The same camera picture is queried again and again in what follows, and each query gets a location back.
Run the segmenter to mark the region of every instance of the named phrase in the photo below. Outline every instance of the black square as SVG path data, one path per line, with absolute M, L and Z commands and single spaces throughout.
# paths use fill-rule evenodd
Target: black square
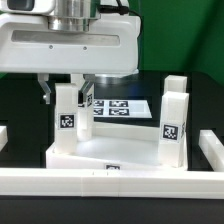
M 104 107 L 104 100 L 95 100 L 94 107 Z
M 94 115 L 103 115 L 103 108 L 94 108 Z
M 178 139 L 179 128 L 173 125 L 164 125 L 163 127 L 163 139 L 175 140 Z
M 111 100 L 109 102 L 110 107 L 128 107 L 127 100 Z
M 68 129 L 75 127 L 75 115 L 68 114 L 68 115 L 60 115 L 60 128 L 61 129 Z
M 130 116 L 129 109 L 109 109 L 110 116 Z
M 121 167 L 118 165 L 106 165 L 106 170 L 120 170 Z

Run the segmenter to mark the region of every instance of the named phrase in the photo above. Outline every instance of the black surface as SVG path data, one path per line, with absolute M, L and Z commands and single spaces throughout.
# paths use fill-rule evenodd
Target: black surface
M 158 127 L 167 75 L 144 72 L 139 81 L 129 84 L 98 84 L 95 95 L 101 99 L 146 99 L 152 119 L 109 122 Z M 187 122 L 189 170 L 208 171 L 211 167 L 198 147 L 199 131 L 213 129 L 223 141 L 224 87 L 205 74 L 179 75 L 189 77 L 187 91 L 191 95 Z M 51 76 L 52 87 L 55 82 L 68 82 L 68 76 L 55 79 Z M 44 152 L 54 139 L 54 106 L 43 103 L 43 92 L 34 75 L 8 75 L 0 80 L 0 90 L 0 124 L 7 124 L 9 133 L 9 143 L 0 153 L 0 166 L 44 167 Z M 224 200 L 1 196 L 0 223 L 223 223 L 223 208 Z
M 7 0 L 8 8 L 18 11 L 32 11 L 35 0 Z

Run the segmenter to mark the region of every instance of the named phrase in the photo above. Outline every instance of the white base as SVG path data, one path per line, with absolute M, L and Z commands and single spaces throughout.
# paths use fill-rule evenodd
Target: white base
M 101 125 L 104 128 L 96 128 L 95 134 L 105 132 L 107 124 Z M 127 133 L 127 126 L 110 127 L 107 132 L 112 131 L 113 137 L 123 131 L 124 135 L 138 136 L 137 130 L 140 128 L 133 127 Z M 145 132 L 139 134 L 139 138 L 153 141 L 158 137 L 157 129 L 142 129 Z M 224 199 L 224 175 L 173 168 L 163 171 L 1 168 L 0 195 Z
M 53 144 L 46 152 L 47 168 L 106 169 L 114 165 L 121 170 L 187 170 L 186 159 L 178 169 L 159 164 L 159 128 L 96 122 L 93 132 L 92 140 L 78 142 L 74 155 L 54 153 Z
M 201 130 L 199 146 L 213 170 L 224 172 L 224 146 L 212 130 Z

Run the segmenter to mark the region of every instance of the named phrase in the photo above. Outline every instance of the metal component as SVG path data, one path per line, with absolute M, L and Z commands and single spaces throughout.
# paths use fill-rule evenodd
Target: metal component
M 100 0 L 56 0 L 49 17 L 49 29 L 64 32 L 86 32 L 89 20 L 99 19 Z
M 130 81 L 136 81 L 139 79 L 138 74 L 131 75 L 96 75 L 95 83 L 117 85 L 127 83 Z
M 85 75 L 84 78 L 86 81 L 83 84 L 80 91 L 83 94 L 83 102 L 87 102 L 87 93 L 89 92 L 89 90 L 91 89 L 91 87 L 94 84 L 95 75 Z
M 89 33 L 62 33 L 62 32 L 41 32 L 14 30 L 12 41 L 17 43 L 38 43 L 49 44 L 49 48 L 53 48 L 53 44 L 64 45 L 82 45 L 87 46 L 119 46 L 120 38 L 116 35 L 101 35 Z
M 46 101 L 46 104 L 50 104 L 51 90 L 46 83 L 49 80 L 49 74 L 41 73 L 41 74 L 37 74 L 37 77 L 38 77 L 38 82 L 39 82 L 41 88 L 46 93 L 43 96 L 43 99 Z

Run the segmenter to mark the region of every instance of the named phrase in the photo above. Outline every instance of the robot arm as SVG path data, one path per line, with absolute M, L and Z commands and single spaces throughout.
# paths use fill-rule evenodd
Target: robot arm
M 36 5 L 43 2 L 35 0 L 33 10 L 21 14 L 13 10 L 11 1 L 20 2 L 0 1 L 1 10 L 10 12 L 0 17 L 1 72 L 131 74 L 136 70 L 138 17 L 100 15 L 98 1 L 86 0 L 56 4 L 45 0 L 48 3 L 39 11 L 45 16 L 29 15 L 36 14 Z M 24 2 L 27 8 L 31 5 Z M 62 10 L 64 4 L 69 10 Z

